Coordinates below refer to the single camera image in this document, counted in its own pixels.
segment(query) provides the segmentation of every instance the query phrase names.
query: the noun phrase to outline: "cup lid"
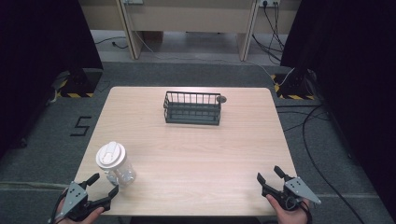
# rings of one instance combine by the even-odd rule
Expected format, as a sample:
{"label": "cup lid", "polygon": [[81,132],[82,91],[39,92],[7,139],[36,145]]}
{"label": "cup lid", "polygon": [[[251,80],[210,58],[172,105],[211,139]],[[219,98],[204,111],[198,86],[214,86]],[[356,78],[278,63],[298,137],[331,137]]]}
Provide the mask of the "cup lid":
{"label": "cup lid", "polygon": [[122,144],[110,142],[96,153],[96,163],[103,170],[115,170],[126,160],[126,151]]}

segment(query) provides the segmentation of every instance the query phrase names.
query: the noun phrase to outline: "human hand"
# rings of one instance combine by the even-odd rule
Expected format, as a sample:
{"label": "human hand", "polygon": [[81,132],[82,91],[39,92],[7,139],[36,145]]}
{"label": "human hand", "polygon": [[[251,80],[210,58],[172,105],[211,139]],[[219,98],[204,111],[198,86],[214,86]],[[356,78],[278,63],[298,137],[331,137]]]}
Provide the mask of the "human hand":
{"label": "human hand", "polygon": [[[64,207],[64,198],[59,203],[57,213],[60,213],[62,208]],[[58,219],[55,223],[59,224],[92,224],[99,216],[105,211],[104,207],[98,207],[93,212],[91,212],[84,220],[80,222],[75,222],[70,218]]]}
{"label": "human hand", "polygon": [[[271,195],[267,194],[265,198],[268,202],[273,206],[276,211],[278,224],[306,224],[308,221],[308,217],[306,216],[305,211],[302,208],[298,208],[294,211],[286,211],[284,210],[277,200]],[[309,206],[309,201],[304,199],[304,202],[307,206]]]}

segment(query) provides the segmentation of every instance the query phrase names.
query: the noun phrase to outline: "metal rack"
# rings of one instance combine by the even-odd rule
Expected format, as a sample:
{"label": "metal rack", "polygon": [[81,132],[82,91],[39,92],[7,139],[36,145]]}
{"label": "metal rack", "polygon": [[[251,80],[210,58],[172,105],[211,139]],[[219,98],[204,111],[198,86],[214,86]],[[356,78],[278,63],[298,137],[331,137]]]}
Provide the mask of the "metal rack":
{"label": "metal rack", "polygon": [[167,91],[163,102],[166,123],[219,125],[221,103],[219,93]]}

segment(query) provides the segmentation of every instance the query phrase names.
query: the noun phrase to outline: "power socket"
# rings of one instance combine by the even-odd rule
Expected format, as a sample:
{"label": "power socket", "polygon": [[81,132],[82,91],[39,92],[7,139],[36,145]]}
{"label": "power socket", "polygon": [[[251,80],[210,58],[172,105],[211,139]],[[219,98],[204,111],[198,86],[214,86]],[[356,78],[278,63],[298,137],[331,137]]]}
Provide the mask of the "power socket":
{"label": "power socket", "polygon": [[280,0],[260,0],[260,7],[263,7],[263,2],[267,1],[267,7],[275,7],[275,3],[277,3],[277,5],[279,6],[280,4]]}

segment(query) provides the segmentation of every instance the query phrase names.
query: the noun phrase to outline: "black curtain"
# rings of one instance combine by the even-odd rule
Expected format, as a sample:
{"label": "black curtain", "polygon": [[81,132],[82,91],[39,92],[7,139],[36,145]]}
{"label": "black curtain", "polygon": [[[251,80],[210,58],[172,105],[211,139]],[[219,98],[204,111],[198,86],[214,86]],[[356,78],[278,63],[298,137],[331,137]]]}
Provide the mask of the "black curtain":
{"label": "black curtain", "polygon": [[395,9],[395,1],[303,0],[281,62],[317,73],[336,127],[394,220]]}
{"label": "black curtain", "polygon": [[63,71],[103,69],[78,0],[3,1],[0,6],[0,157],[18,141]]}

